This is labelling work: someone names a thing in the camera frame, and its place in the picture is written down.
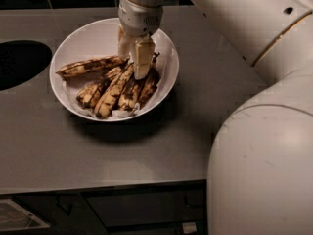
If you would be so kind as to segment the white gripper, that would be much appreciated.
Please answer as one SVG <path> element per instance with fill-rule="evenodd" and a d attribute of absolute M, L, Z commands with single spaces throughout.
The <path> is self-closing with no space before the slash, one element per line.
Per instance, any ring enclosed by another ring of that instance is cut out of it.
<path fill-rule="evenodd" d="M 130 0 L 119 0 L 117 48 L 121 59 L 129 57 L 132 37 L 153 35 L 158 31 L 163 9 L 137 5 Z M 134 77 L 141 80 L 148 75 L 156 45 L 150 37 L 138 39 L 132 45 L 131 55 L 134 62 Z"/>

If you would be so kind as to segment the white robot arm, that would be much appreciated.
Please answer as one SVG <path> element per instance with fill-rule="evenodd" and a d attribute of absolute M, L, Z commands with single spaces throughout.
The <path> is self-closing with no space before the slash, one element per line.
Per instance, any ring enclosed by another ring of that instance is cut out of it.
<path fill-rule="evenodd" d="M 209 235 L 313 235 L 313 0 L 191 0 L 267 83 L 220 127 Z"/>

